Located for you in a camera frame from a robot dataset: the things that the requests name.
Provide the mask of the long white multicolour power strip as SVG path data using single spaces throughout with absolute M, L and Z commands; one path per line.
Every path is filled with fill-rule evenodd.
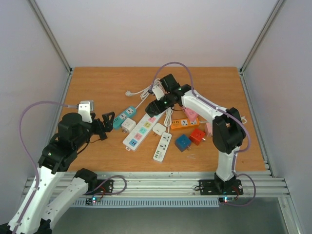
M 134 129 L 123 140 L 122 143 L 125 146 L 125 149 L 127 151 L 136 151 L 164 114 L 165 112 L 162 112 L 154 117 L 150 117 L 148 114 L 145 114 Z

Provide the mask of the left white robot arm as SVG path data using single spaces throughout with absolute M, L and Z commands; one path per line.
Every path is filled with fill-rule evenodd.
M 113 129 L 114 112 L 102 115 L 102 119 L 90 115 L 91 122 L 84 122 L 78 113 L 62 117 L 58 132 L 42 150 L 36 176 L 22 205 L 15 216 L 0 226 L 2 234 L 50 234 L 59 219 L 74 201 L 84 194 L 93 194 L 98 189 L 98 176 L 88 169 L 80 169 L 53 201 L 53 190 L 67 172 L 70 164 L 86 149 L 93 135 L 107 139 Z

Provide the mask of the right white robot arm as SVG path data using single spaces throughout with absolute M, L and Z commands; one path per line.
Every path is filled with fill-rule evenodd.
M 235 174 L 235 154 L 239 151 L 246 133 L 235 108 L 226 109 L 209 102 L 188 84 L 180 85 L 172 74 L 160 80 L 165 90 L 162 97 L 150 102 L 145 112 L 157 116 L 178 104 L 186 107 L 208 121 L 212 125 L 213 144 L 218 149 L 218 167 L 214 174 L 214 184 L 220 193 L 228 192 L 237 175 Z

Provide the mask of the red cube adapter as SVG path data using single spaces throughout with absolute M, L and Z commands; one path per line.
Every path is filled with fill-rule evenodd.
M 204 131 L 198 128 L 195 128 L 190 134 L 189 139 L 192 143 L 198 146 L 203 141 L 205 136 L 206 134 Z

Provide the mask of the white cube adapter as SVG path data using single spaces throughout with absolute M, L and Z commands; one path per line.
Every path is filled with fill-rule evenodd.
M 136 122 L 131 118 L 126 118 L 121 124 L 122 131 L 124 133 L 130 133 L 136 126 Z

